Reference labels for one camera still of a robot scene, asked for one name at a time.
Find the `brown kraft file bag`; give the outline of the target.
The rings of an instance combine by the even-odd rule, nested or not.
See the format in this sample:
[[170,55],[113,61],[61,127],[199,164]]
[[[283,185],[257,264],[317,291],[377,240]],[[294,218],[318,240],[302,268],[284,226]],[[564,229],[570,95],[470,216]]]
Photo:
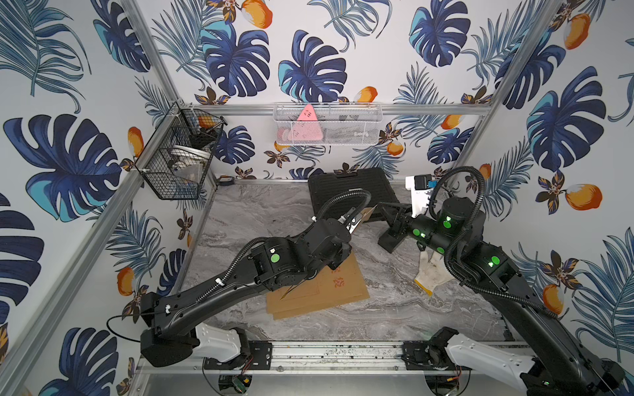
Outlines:
[[[363,209],[361,211],[360,214],[357,214],[351,224],[347,227],[347,230],[350,232],[350,234],[354,234],[355,230],[363,223],[367,222],[371,215],[373,214],[374,210],[376,209],[376,206],[372,206],[372,207],[367,207],[365,209]],[[297,288],[297,285],[295,286],[290,286],[287,291],[282,295],[281,300],[284,300],[286,298],[286,296],[289,293],[292,293],[295,289]]]

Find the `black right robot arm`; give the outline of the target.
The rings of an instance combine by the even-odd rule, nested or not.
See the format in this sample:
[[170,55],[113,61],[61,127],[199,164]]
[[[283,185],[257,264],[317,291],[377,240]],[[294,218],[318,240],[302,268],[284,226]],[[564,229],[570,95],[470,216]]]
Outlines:
[[407,345],[405,363],[436,370],[467,368],[526,395],[617,395],[627,383],[622,366],[599,358],[573,338],[515,262],[501,247],[484,241],[484,192],[481,172],[461,166],[437,182],[424,213],[415,214],[411,205],[382,202],[378,208],[389,228],[378,243],[394,252],[412,237],[420,252],[439,254],[449,275],[498,310],[533,353],[515,355],[444,327],[427,342]]

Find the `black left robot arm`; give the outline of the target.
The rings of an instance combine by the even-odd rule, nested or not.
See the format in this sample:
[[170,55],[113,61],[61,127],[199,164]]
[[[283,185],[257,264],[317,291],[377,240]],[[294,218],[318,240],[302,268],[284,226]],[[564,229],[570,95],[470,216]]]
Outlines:
[[326,201],[300,234],[257,237],[215,277],[172,295],[144,295],[140,313],[148,328],[140,336],[140,354],[158,368],[192,356],[230,369],[241,366],[251,354],[245,332],[213,328],[205,320],[244,300],[312,280],[325,267],[337,269],[351,255],[353,230],[370,201],[369,191],[345,191]]

